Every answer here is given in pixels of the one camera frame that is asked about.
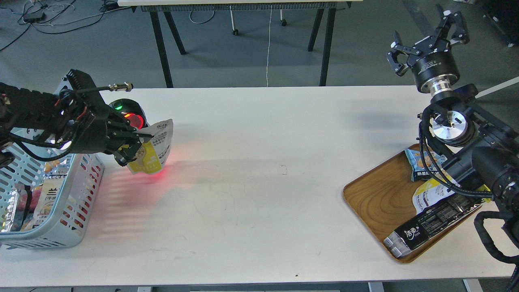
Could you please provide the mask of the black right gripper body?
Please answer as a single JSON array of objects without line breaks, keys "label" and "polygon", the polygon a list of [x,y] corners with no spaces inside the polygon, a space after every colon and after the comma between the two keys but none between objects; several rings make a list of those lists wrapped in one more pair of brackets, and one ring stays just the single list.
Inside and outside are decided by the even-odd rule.
[{"label": "black right gripper body", "polygon": [[417,90],[422,94],[430,93],[427,83],[435,77],[448,77],[450,84],[460,78],[460,72],[451,51],[433,52],[419,59],[410,67]]}]

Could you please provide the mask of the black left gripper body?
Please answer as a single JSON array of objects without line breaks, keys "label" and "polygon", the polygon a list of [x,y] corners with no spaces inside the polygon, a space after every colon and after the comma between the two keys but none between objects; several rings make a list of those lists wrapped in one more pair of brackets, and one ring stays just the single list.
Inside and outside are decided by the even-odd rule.
[{"label": "black left gripper body", "polygon": [[95,118],[88,126],[80,128],[80,131],[78,131],[70,145],[71,153],[91,154],[102,152],[108,155],[114,155],[114,151],[117,147],[125,142],[131,142],[125,141],[124,139],[113,139],[107,136],[108,120],[120,113],[111,108],[108,114],[106,118]]}]

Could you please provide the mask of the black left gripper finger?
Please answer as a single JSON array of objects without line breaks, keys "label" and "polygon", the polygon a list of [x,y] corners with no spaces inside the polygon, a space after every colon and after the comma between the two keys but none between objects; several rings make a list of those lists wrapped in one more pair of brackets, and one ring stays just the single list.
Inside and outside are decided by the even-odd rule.
[{"label": "black left gripper finger", "polygon": [[126,166],[131,161],[136,160],[136,155],[142,146],[140,140],[125,142],[121,146],[117,147],[114,151],[115,161],[119,166]]},{"label": "black left gripper finger", "polygon": [[130,126],[130,122],[122,114],[117,114],[107,122],[107,136],[113,139],[124,139],[125,141],[149,141],[152,134],[145,133],[142,129]]}]

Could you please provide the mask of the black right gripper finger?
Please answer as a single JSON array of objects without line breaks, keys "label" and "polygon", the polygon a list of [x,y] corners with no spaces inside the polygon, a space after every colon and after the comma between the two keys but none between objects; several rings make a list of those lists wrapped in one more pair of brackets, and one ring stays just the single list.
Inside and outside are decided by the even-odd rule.
[{"label": "black right gripper finger", "polygon": [[421,54],[432,55],[443,52],[451,55],[453,46],[470,42],[465,18],[460,11],[454,13],[445,11],[439,4],[436,8],[440,15],[440,22],[432,35],[423,39],[425,43],[421,45]]},{"label": "black right gripper finger", "polygon": [[397,76],[404,76],[406,72],[414,66],[418,59],[422,56],[422,51],[415,48],[402,45],[400,34],[393,32],[394,41],[391,44],[391,51],[387,53],[387,60],[392,71]]}]

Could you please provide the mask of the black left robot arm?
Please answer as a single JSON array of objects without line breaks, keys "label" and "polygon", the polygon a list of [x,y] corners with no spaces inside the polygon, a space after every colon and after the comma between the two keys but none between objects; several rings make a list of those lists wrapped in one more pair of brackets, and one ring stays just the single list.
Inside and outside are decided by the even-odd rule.
[{"label": "black left robot arm", "polygon": [[57,94],[1,83],[1,167],[15,155],[7,151],[18,144],[30,157],[53,161],[73,154],[113,155],[120,166],[136,160],[142,144],[153,135],[143,131],[145,115],[140,105],[122,99],[107,105],[100,91],[131,91],[125,82],[97,87],[89,74],[71,69]]}]

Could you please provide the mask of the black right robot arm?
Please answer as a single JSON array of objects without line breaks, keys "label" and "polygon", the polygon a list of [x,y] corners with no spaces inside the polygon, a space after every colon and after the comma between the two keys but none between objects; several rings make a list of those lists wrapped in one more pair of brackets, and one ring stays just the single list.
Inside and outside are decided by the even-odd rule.
[{"label": "black right robot arm", "polygon": [[498,210],[475,216],[478,236],[491,257],[518,266],[518,256],[499,251],[484,227],[486,219],[502,220],[504,232],[518,245],[518,133],[476,104],[475,85],[452,88],[460,78],[452,47],[470,39],[461,12],[444,11],[440,5],[437,9],[440,22],[434,32],[413,46],[403,45],[394,32],[387,59],[395,74],[412,72],[417,90],[431,95],[430,105],[418,115],[420,159],[425,161],[431,152],[446,157],[441,166],[431,159],[437,172],[428,167],[426,172],[452,194],[396,228],[384,245],[395,257],[406,256],[487,198]]}]

